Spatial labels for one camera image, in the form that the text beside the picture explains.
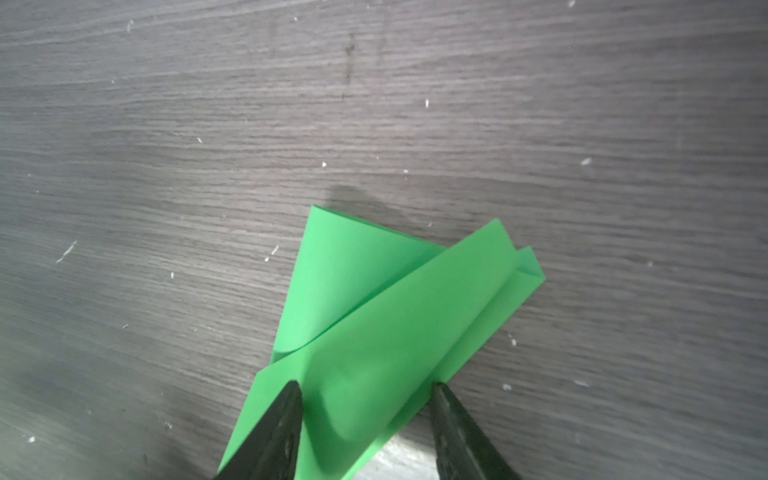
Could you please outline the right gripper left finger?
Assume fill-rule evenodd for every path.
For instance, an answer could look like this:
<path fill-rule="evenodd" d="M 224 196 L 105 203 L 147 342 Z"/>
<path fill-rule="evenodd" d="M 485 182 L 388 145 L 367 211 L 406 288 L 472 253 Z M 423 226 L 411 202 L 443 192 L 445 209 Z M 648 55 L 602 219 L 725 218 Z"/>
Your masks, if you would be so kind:
<path fill-rule="evenodd" d="M 214 479 L 293 479 L 302 419 L 302 391 L 299 383 L 291 380 Z"/>

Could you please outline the green square paper sheet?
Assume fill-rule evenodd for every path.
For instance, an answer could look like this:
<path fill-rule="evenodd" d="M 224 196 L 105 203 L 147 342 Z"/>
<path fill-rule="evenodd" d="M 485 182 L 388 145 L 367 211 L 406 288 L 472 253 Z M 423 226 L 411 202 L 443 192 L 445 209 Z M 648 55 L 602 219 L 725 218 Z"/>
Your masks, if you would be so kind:
<path fill-rule="evenodd" d="M 350 479 L 544 283 L 529 248 L 492 221 L 451 247 L 315 206 L 270 364 L 258 372 L 223 454 L 238 469 L 255 428 L 296 383 L 300 424 L 282 445 L 292 479 Z"/>

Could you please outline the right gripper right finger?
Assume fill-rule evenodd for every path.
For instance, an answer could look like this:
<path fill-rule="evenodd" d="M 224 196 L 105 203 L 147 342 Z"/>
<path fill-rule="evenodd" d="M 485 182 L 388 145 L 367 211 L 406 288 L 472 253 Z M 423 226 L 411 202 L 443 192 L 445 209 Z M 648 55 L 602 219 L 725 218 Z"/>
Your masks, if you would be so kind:
<path fill-rule="evenodd" d="M 442 480 L 521 480 L 446 383 L 434 383 L 429 401 Z"/>

